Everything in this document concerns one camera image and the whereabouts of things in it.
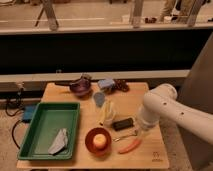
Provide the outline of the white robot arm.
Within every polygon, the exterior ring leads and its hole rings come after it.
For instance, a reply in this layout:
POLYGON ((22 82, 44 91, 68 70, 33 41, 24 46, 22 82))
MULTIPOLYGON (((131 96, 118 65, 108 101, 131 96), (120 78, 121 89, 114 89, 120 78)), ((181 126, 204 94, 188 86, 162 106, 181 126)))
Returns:
POLYGON ((171 84, 161 84, 146 92, 136 115, 139 126, 148 131, 161 117, 166 117, 213 145, 213 115, 176 101, 177 91, 171 84))

